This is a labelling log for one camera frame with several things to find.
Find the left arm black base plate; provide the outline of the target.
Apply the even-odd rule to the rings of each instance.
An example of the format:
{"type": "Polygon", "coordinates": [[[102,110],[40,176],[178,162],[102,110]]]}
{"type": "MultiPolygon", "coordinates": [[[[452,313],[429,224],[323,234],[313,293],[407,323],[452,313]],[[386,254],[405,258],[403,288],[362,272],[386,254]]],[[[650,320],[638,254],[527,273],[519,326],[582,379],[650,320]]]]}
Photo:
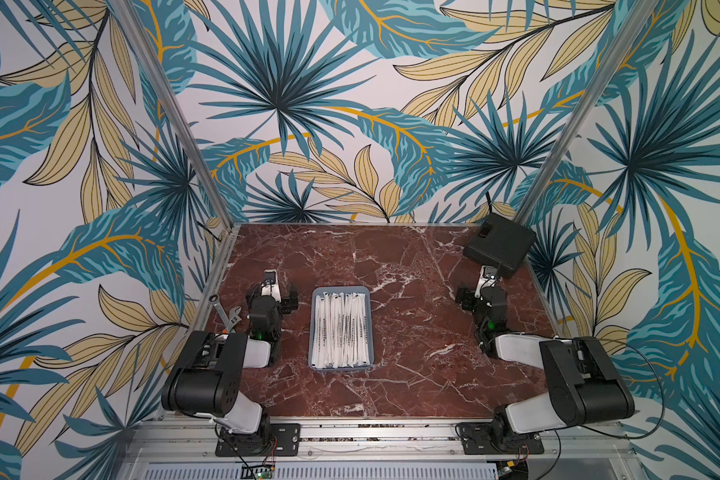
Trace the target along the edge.
{"type": "Polygon", "coordinates": [[[215,456],[295,457],[298,454],[301,425],[298,423],[262,424],[252,434],[230,433],[225,427],[215,428],[217,445],[215,456]]]}

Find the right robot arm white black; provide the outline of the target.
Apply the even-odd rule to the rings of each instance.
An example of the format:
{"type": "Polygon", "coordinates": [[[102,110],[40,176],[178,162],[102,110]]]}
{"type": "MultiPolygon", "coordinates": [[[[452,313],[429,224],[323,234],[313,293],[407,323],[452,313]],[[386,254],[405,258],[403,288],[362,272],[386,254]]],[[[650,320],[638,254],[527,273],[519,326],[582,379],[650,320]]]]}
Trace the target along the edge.
{"type": "Polygon", "coordinates": [[[473,315],[476,340],[486,356],[540,369],[545,376],[545,393],[496,410],[491,422],[496,442],[634,414],[632,394],[599,340],[512,331],[506,323],[506,292],[496,286],[461,286],[455,301],[473,315]]]}

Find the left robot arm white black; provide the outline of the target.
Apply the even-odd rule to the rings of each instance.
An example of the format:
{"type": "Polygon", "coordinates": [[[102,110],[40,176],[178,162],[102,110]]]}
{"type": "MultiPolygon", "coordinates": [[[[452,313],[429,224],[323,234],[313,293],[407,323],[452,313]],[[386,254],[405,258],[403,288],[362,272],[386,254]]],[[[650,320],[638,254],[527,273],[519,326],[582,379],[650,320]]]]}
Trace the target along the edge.
{"type": "Polygon", "coordinates": [[[247,332],[192,332],[162,388],[162,408],[213,422],[224,440],[268,441],[269,415],[241,392],[242,373],[275,364],[283,318],[298,305],[295,289],[280,298],[264,287],[248,297],[247,332]]]}

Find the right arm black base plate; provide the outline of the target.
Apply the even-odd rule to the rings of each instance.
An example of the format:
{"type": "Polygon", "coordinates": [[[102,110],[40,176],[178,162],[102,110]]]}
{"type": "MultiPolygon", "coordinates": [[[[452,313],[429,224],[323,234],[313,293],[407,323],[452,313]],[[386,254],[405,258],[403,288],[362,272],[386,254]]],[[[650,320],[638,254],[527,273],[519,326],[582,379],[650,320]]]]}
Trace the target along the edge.
{"type": "Polygon", "coordinates": [[[537,455],[544,452],[538,434],[513,432],[492,422],[461,422],[455,426],[465,455],[537,455]]]}

